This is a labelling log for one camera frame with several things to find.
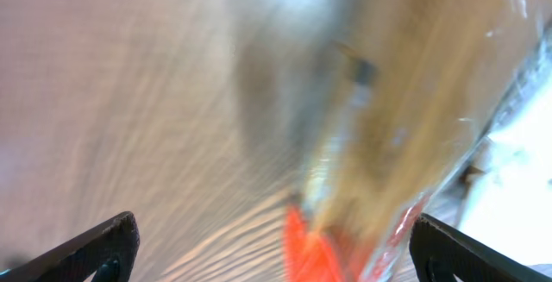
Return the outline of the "red spaghetti packet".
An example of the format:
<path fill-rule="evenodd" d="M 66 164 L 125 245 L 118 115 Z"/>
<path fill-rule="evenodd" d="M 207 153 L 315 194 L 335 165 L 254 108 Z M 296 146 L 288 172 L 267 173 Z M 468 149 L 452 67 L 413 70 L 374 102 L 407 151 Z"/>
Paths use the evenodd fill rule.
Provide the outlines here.
<path fill-rule="evenodd" d="M 303 186 L 290 281 L 385 281 L 417 217 L 548 76 L 551 0 L 356 0 Z"/>

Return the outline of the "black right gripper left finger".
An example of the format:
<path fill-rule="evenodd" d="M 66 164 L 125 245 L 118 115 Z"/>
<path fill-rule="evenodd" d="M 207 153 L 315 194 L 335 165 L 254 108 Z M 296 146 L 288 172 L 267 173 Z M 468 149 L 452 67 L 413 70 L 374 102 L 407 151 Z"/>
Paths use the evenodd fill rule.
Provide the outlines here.
<path fill-rule="evenodd" d="M 128 282 L 140 246 L 135 216 L 124 211 L 14 269 L 3 282 Z"/>

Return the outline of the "white cream tube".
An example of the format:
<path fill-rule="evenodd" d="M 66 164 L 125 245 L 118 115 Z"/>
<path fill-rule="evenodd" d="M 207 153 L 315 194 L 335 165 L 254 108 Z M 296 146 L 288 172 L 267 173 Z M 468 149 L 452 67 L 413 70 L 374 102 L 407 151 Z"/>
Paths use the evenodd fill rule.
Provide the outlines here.
<path fill-rule="evenodd" d="M 550 82 L 493 126 L 474 168 L 459 230 L 523 265 L 549 265 Z"/>

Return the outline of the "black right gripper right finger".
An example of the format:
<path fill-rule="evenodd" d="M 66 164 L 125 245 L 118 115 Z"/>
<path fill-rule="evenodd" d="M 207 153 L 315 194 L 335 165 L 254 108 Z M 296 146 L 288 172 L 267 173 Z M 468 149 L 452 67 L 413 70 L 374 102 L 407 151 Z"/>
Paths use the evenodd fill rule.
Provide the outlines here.
<path fill-rule="evenodd" d="M 420 282 L 551 282 L 425 213 L 413 225 L 409 252 Z"/>

